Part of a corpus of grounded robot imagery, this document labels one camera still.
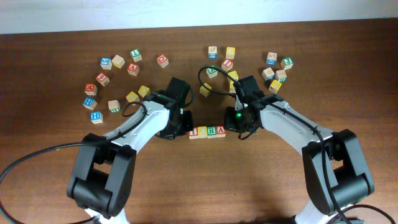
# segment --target wood grain surface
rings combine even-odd
[[[397,40],[397,19],[0,35],[0,169],[36,150],[113,130],[126,119],[108,111],[109,100],[123,107],[130,91],[165,89],[171,77],[194,89],[195,126],[223,124],[234,100],[199,94],[197,72],[220,67],[233,46],[233,70],[241,78],[254,75],[266,93],[266,53],[277,52],[279,62],[293,58],[278,94],[319,125],[356,133],[376,185],[363,203],[398,220]],[[209,45],[218,46],[217,60],[207,59]],[[127,65],[101,69],[101,57],[132,62],[129,51],[136,48],[143,58],[138,77],[127,74]],[[165,68],[156,63],[160,54],[169,58]],[[96,83],[95,99],[104,123],[92,124],[84,87],[102,71],[110,83]],[[203,72],[203,79],[228,91],[220,74],[210,80]],[[0,186],[1,202],[26,223],[88,218],[66,196],[77,152],[62,149],[19,165]],[[252,222],[295,215],[308,199],[297,151],[266,130],[246,141],[228,132],[218,139],[152,138],[137,156],[126,213],[131,223]],[[387,223],[368,210],[348,215]]]

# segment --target wooden block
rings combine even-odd
[[[126,99],[129,103],[131,102],[138,102],[139,101],[139,97],[137,94],[135,94],[133,91],[131,91],[127,96]]]
[[[207,88],[211,89],[211,86],[209,84],[205,83],[204,84]],[[199,91],[203,96],[207,97],[210,94],[210,91],[208,91],[205,87],[201,86],[200,91]]]
[[[234,59],[234,57],[235,57],[235,48],[234,47],[227,47],[226,48],[225,58]]]
[[[232,80],[229,81],[229,93],[236,93],[234,81]]]
[[[130,75],[137,76],[139,73],[139,67],[136,64],[130,63],[129,66],[127,67],[127,72]]]
[[[110,69],[112,68],[111,59],[110,59],[110,58],[101,58],[101,62],[99,63],[99,65],[100,65],[103,69],[108,69],[108,70],[110,70]]]
[[[100,124],[100,123],[104,122],[103,116],[102,116],[101,112],[99,112],[99,111],[91,112],[90,117],[91,117],[92,123]]]
[[[232,72],[228,72],[228,75],[233,78],[235,81],[239,80],[239,76],[238,73],[236,71],[232,71]]]
[[[271,79],[273,79],[274,77],[275,77],[275,73],[274,73],[274,71],[272,70],[272,68],[267,68],[267,69],[264,69],[263,71],[262,71],[262,77],[265,79],[265,81],[268,81],[268,80],[271,80]]]
[[[118,55],[116,55],[113,59],[112,59],[112,64],[118,68],[122,68],[124,65],[124,59]]]
[[[281,86],[282,84],[280,82],[278,82],[277,80],[273,80],[268,90],[273,93],[277,93]]]
[[[206,73],[209,76],[209,78],[214,78],[217,76],[217,70],[213,69],[213,68],[207,68],[206,69]]]
[[[198,127],[194,127],[192,131],[188,133],[189,139],[197,139],[198,138]]]
[[[198,137],[197,138],[207,138],[207,127],[198,127]]]
[[[156,61],[162,68],[166,67],[169,64],[169,59],[164,55],[159,56]]]
[[[284,82],[284,81],[286,81],[286,78],[287,78],[287,76],[286,76],[285,70],[276,71],[276,74],[275,74],[276,80],[278,80],[279,82]]]
[[[283,70],[290,69],[290,68],[293,67],[293,60],[292,60],[291,57],[284,58],[284,59],[280,62],[280,65],[282,66],[282,69],[283,69]]]
[[[276,65],[277,56],[277,53],[269,52],[267,55],[267,65]]]
[[[109,110],[110,110],[112,113],[115,113],[115,112],[119,112],[119,111],[120,111],[120,104],[119,104],[119,101],[118,101],[118,100],[111,100],[111,101],[108,101],[108,107],[109,107]]]
[[[138,90],[138,95],[140,95],[142,98],[144,98],[146,95],[150,94],[150,90],[146,86],[141,86]]]
[[[218,138],[222,138],[222,137],[226,136],[226,131],[224,129],[224,126],[217,126],[216,130],[217,130],[217,137]]]
[[[217,58],[217,47],[210,46],[209,47],[209,59],[216,59]]]
[[[103,86],[109,83],[109,78],[102,72],[95,79]]]
[[[85,93],[89,96],[95,96],[97,95],[97,86],[95,86],[94,84],[86,84],[85,87]]]
[[[232,66],[234,65],[234,63],[228,59],[225,59],[225,61],[223,62],[223,64],[221,65],[221,68],[228,72],[229,70],[232,69]]]
[[[216,126],[207,127],[207,138],[217,138]]]
[[[83,106],[89,110],[93,110],[96,105],[97,102],[90,97],[86,97],[86,99],[83,101]]]
[[[134,62],[142,60],[141,52],[138,49],[130,51],[130,54]]]

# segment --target toy block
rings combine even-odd
[[[268,90],[273,93],[277,93],[281,86],[281,82],[278,82],[278,80],[273,80]]]
[[[280,65],[282,66],[282,69],[283,69],[283,70],[290,69],[290,68],[293,67],[293,60],[292,60],[291,57],[284,58],[284,59],[280,62]]]
[[[274,71],[272,70],[272,68],[267,68],[267,69],[264,69],[263,71],[262,71],[262,77],[266,80],[266,81],[268,81],[268,80],[271,80],[271,79],[273,79],[274,77],[275,77],[275,73],[274,73]]]
[[[209,76],[209,78],[214,78],[217,76],[218,72],[214,68],[206,68],[206,73]]]
[[[138,49],[132,50],[130,52],[130,54],[131,54],[131,57],[134,60],[134,62],[138,62],[138,61],[142,60],[141,53],[140,53],[140,51]]]
[[[225,137],[225,135],[226,135],[226,131],[225,131],[223,126],[217,126],[216,127],[216,133],[217,133],[217,137],[218,138]]]
[[[126,99],[129,103],[131,102],[138,102],[139,101],[139,97],[137,94],[135,94],[133,91],[131,91],[127,96]]]
[[[189,139],[197,139],[197,138],[199,137],[199,135],[198,135],[198,128],[197,128],[197,127],[194,127],[194,128],[192,129],[192,131],[190,131],[190,132],[188,133],[188,137],[189,137]]]
[[[217,47],[210,46],[209,47],[209,59],[216,59],[217,58]]]
[[[120,111],[120,104],[119,104],[119,101],[118,101],[118,100],[111,100],[111,101],[108,101],[108,107],[109,107],[109,110],[110,110],[112,113],[115,113],[115,112],[119,112],[119,111]]]
[[[97,86],[95,86],[94,84],[86,84],[85,87],[85,93],[89,96],[95,96],[97,95]]]
[[[269,52],[267,55],[267,65],[276,65],[277,56],[277,53]]]
[[[235,57],[235,48],[234,47],[227,47],[226,48],[225,58],[234,59],[234,57]]]
[[[169,64],[169,59],[164,55],[159,56],[156,61],[162,68],[166,67]]]
[[[86,97],[85,100],[83,101],[83,106],[89,110],[93,110],[96,105],[97,102],[90,97]]]
[[[209,86],[209,84],[205,83],[204,84],[207,88],[211,89],[211,86]],[[210,91],[207,90],[204,86],[200,87],[200,91],[199,91],[203,96],[207,97],[210,94]]]
[[[221,65],[221,68],[228,72],[229,70],[232,69],[232,66],[234,65],[234,63],[228,59],[225,59],[225,61],[223,62],[223,64]]]
[[[150,94],[150,90],[146,86],[141,86],[138,90],[138,95],[140,95],[142,98],[144,98],[146,95]]]
[[[139,67],[138,67],[138,65],[133,64],[133,63],[130,63],[129,66],[128,66],[128,68],[127,68],[127,72],[128,72],[130,75],[137,76],[138,73],[139,73]]]
[[[235,81],[239,80],[239,76],[238,76],[238,73],[236,71],[228,72],[228,75],[231,78],[233,78]]]
[[[91,117],[92,123],[100,124],[100,123],[104,122],[103,116],[102,116],[101,112],[99,112],[99,111],[91,112],[90,117]]]
[[[116,55],[113,59],[112,59],[112,64],[118,68],[122,68],[124,65],[124,59],[118,55]]]
[[[207,127],[207,138],[217,138],[216,126]]]
[[[207,127],[198,127],[198,137],[197,138],[207,138]]]
[[[109,78],[102,72],[95,79],[103,86],[109,83]]]
[[[278,80],[279,82],[284,82],[284,81],[286,81],[286,78],[287,78],[287,76],[286,76],[285,70],[276,71],[276,74],[275,74],[276,80]]]
[[[99,65],[100,65],[103,69],[108,69],[108,70],[110,70],[110,69],[112,68],[111,59],[110,59],[110,58],[101,58],[101,63],[99,63]]]
[[[234,81],[232,80],[229,81],[229,93],[236,93]]]

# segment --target brown tabletop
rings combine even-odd
[[[218,58],[207,47],[218,46]],[[290,56],[294,66],[278,94],[293,109],[335,131],[352,130],[359,138],[376,191],[363,203],[398,220],[398,20],[294,22],[170,29],[102,30],[0,35],[0,169],[36,150],[102,135],[126,119],[108,110],[141,85],[165,89],[171,77],[191,84],[189,107],[195,126],[223,125],[227,96],[199,94],[199,68],[221,66],[226,47],[236,47],[233,70],[254,75],[266,94],[261,72],[266,54]],[[100,67],[101,57],[139,49],[138,77],[127,65]],[[161,68],[156,57],[165,54]],[[95,76],[104,72],[102,87]],[[222,75],[203,80],[228,91]],[[95,83],[103,124],[90,121],[83,107],[86,83]],[[66,196],[78,148],[35,157],[13,169],[0,186],[9,213],[27,223],[67,223],[88,218]],[[289,217],[309,197],[300,154],[264,129],[246,141],[226,138],[174,141],[153,137],[137,155],[132,191],[125,206],[131,223],[238,223]],[[357,209],[347,213],[367,223],[387,223],[380,214]],[[4,217],[0,223],[7,223]]]

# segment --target white backdrop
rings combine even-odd
[[[398,0],[0,0],[0,34],[398,17]]]

